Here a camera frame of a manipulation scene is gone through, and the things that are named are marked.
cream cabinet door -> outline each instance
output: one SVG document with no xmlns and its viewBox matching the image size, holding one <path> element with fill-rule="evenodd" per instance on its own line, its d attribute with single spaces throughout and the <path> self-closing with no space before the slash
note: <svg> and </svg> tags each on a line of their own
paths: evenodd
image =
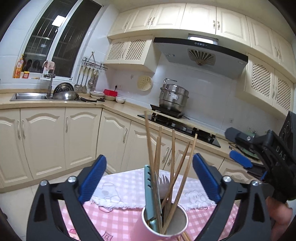
<svg viewBox="0 0 296 241">
<path fill-rule="evenodd" d="M 230 176 L 234 181 L 239 183 L 250 183 L 252 180 L 257 180 L 255 177 L 249 175 L 241 165 L 235 161 L 225 159 L 219 168 L 222 176 Z"/>
<path fill-rule="evenodd" d="M 179 165 L 179 163 L 180 163 L 180 161 L 182 159 L 182 156 L 183 156 L 184 150 L 186 148 L 186 145 L 187 145 L 187 143 L 176 139 L 176 142 L 175 142 L 175 172 L 176 172 L 176 170 L 178 168 L 178 165 Z M 184 163 L 182 165 L 180 175 L 184 175 L 184 172 L 185 172 L 185 169 L 186 169 L 186 166 L 187 166 L 187 162 L 189 160 L 191 149 L 192 149 L 192 145 L 190 145 L 189 148 L 188 148 L 188 152 L 186 154 L 186 158 L 185 158 Z M 198 148 L 198 147 L 195 147 L 195 149 L 194 149 L 193 154 L 196 154 L 196 153 L 200 153 L 202 155 L 202 157 L 206 160 L 206 162 L 210 166 L 214 166 L 217 169 L 219 169 L 219 167 L 221 166 L 221 164 L 223 162 L 223 159 L 224 159 L 221 156 L 218 156 L 218 155 L 213 154 L 211 152 L 205 151 L 205 150 L 203 150 L 201 148 Z M 168 172 L 170 171 L 171 158 L 172 158 L 171 155 L 172 155 L 172 153 L 170 154 L 168 162 L 167 162 L 167 164 L 165 165 L 165 168 L 164 168 L 164 170 L 166 170 Z M 191 165 L 191 167 L 189 169 L 188 177 L 198 179 L 192 165 Z"/>
<path fill-rule="evenodd" d="M 133 17 L 129 22 L 126 32 L 148 29 L 158 5 L 140 7 L 134 10 Z"/>
<path fill-rule="evenodd" d="M 111 36 L 111 35 L 115 35 L 115 34 L 124 33 L 126 31 L 126 28 L 133 16 L 134 12 L 135 12 L 135 10 L 133 9 L 133 10 L 121 12 L 120 14 L 118 14 L 108 35 Z"/>
<path fill-rule="evenodd" d="M 160 4 L 151 20 L 149 29 L 179 29 L 186 3 Z"/>
<path fill-rule="evenodd" d="M 113 40 L 105 55 L 104 64 L 119 64 L 127 43 L 128 38 Z"/>
<path fill-rule="evenodd" d="M 287 116 L 293 110 L 294 85 L 284 75 L 275 70 L 275 95 L 273 107 Z"/>
<path fill-rule="evenodd" d="M 121 64 L 144 64 L 153 36 L 131 37 L 123 50 Z"/>
<path fill-rule="evenodd" d="M 274 98 L 274 68 L 262 60 L 248 55 L 245 91 L 272 106 Z"/>
<path fill-rule="evenodd" d="M 278 62 L 278 51 L 276 49 L 276 43 L 274 41 L 272 30 L 248 16 L 247 21 L 249 26 L 251 48 L 264 53 L 269 58 Z"/>
<path fill-rule="evenodd" d="M 275 31 L 273 34 L 279 52 L 279 64 L 296 77 L 295 56 L 291 44 Z"/>
<path fill-rule="evenodd" d="M 66 108 L 66 169 L 96 159 L 96 142 L 98 140 L 101 113 L 101 108 Z"/>
<path fill-rule="evenodd" d="M 150 134 L 154 154 L 158 131 L 150 129 Z M 159 169 L 164 168 L 171 151 L 171 146 L 172 138 L 162 134 Z M 143 168 L 146 164 L 149 164 L 146 128 L 144 125 L 132 122 L 123 156 L 121 171 L 124 172 Z"/>
<path fill-rule="evenodd" d="M 250 46 L 250 35 L 246 16 L 217 7 L 216 35 Z"/>
<path fill-rule="evenodd" d="M 33 179 L 64 171 L 65 108 L 23 108 L 20 117 L 22 139 Z"/>
<path fill-rule="evenodd" d="M 130 125 L 129 119 L 102 111 L 96 155 L 106 157 L 107 169 L 112 173 L 120 172 Z"/>
<path fill-rule="evenodd" d="M 0 111 L 0 179 L 4 187 L 33 180 L 20 132 L 20 109 Z"/>
<path fill-rule="evenodd" d="M 180 29 L 216 34 L 216 7 L 187 3 Z"/>
</svg>

human hand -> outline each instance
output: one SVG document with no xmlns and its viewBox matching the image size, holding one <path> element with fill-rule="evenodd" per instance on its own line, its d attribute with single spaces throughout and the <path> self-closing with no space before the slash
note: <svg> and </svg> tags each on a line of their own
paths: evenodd
<svg viewBox="0 0 296 241">
<path fill-rule="evenodd" d="M 272 197 L 267 197 L 266 205 L 270 217 L 276 221 L 271 231 L 271 241 L 277 241 L 288 228 L 293 209 Z"/>
</svg>

range hood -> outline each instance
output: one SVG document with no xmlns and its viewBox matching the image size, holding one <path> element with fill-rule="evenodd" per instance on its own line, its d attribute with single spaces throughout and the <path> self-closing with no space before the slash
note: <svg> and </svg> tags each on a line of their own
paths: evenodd
<svg viewBox="0 0 296 241">
<path fill-rule="evenodd" d="M 200 67 L 231 79 L 237 79 L 248 63 L 247 55 L 205 42 L 154 38 L 154 43 L 172 63 Z"/>
</svg>

cup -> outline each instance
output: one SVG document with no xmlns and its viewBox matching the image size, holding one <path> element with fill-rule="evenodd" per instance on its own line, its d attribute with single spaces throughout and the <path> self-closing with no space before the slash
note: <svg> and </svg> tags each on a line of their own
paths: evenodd
<svg viewBox="0 0 296 241">
<path fill-rule="evenodd" d="M 133 230 L 130 233 L 131 241 L 170 241 L 175 240 L 181 233 L 183 233 L 188 226 L 188 216 L 185 210 L 177 205 L 174 216 L 168 226 L 166 234 L 159 234 L 153 231 L 145 221 L 145 210 L 143 208 Z"/>
</svg>

floor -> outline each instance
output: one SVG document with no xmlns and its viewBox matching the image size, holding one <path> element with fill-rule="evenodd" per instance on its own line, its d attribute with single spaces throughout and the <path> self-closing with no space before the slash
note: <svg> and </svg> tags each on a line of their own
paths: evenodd
<svg viewBox="0 0 296 241">
<path fill-rule="evenodd" d="M 69 176 L 77 176 L 81 170 L 61 176 L 49 181 L 49 183 L 64 182 Z M 0 207 L 8 216 L 8 222 L 21 240 L 26 240 L 26 229 L 30 208 L 38 185 L 0 194 Z M 65 203 L 59 201 L 60 207 Z"/>
</svg>

